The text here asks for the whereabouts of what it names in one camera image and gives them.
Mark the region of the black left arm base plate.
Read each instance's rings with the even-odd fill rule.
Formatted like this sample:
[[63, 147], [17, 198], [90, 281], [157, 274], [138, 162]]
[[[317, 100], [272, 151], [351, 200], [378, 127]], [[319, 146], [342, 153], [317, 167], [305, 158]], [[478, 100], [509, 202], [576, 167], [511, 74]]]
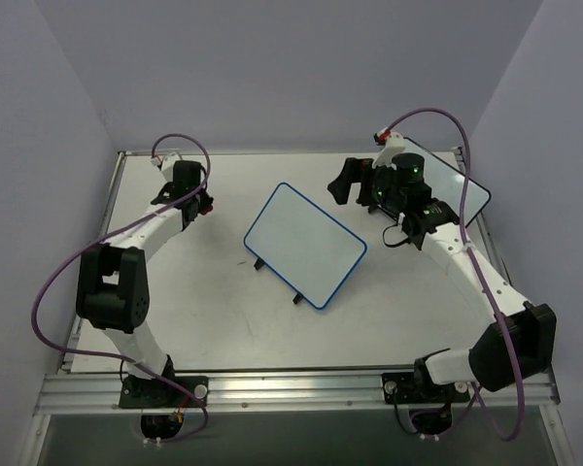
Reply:
[[[175, 383], [192, 392], [207, 404], [209, 379], [204, 376], [176, 376]], [[127, 375], [121, 383], [121, 409], [196, 408], [196, 402], [185, 393], [157, 379], [145, 380]]]

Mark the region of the red heart-shaped eraser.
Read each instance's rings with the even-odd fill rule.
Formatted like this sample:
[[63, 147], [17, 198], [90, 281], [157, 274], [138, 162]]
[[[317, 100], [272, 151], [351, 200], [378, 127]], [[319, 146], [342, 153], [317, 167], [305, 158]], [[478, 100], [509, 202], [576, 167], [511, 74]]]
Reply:
[[202, 207], [202, 209], [200, 210], [200, 213], [202, 215], [207, 215], [212, 210], [213, 210], [213, 205], [212, 204], [208, 204], [208, 205]]

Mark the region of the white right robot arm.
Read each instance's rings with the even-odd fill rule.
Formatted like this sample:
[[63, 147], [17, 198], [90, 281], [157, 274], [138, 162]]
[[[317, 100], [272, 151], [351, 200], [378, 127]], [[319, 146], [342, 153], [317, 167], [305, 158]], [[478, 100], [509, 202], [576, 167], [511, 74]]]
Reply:
[[533, 304], [479, 253], [458, 214], [433, 196], [424, 168], [424, 158], [412, 152], [381, 166], [370, 158], [348, 157], [327, 187], [334, 201], [345, 205], [352, 185], [359, 184], [358, 204], [395, 220], [403, 244], [432, 259], [487, 323], [471, 348], [443, 349], [417, 359], [413, 391], [427, 401], [452, 383], [477, 383], [496, 392], [546, 371], [555, 343], [555, 313], [546, 304]]

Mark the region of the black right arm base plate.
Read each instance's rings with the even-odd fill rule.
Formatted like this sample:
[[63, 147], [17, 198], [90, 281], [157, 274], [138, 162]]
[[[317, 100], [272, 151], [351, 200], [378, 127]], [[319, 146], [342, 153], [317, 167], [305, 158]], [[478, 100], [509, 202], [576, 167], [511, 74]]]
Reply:
[[447, 402], [465, 403], [470, 395], [455, 385], [423, 385], [412, 372], [387, 372], [381, 375], [383, 398], [390, 405], [444, 405]]

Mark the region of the blue-framed whiteboard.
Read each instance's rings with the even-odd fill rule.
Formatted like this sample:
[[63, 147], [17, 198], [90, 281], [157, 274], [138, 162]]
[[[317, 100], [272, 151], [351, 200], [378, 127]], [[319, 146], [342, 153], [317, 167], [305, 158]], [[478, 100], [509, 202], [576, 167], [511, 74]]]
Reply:
[[317, 311], [329, 305], [368, 250], [363, 238], [286, 182], [269, 195], [243, 244]]

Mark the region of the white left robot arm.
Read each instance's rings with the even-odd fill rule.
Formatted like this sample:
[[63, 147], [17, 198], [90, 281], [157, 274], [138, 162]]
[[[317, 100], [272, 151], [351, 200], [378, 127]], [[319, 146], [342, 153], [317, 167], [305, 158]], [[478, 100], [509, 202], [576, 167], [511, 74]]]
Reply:
[[167, 376], [170, 356], [147, 324], [148, 261], [198, 216], [211, 212], [214, 202], [201, 163], [177, 159], [163, 173], [166, 183], [146, 210], [147, 220], [82, 254], [76, 298], [77, 315], [130, 359], [128, 375], [144, 380], [142, 396], [155, 407], [175, 399], [177, 384]]

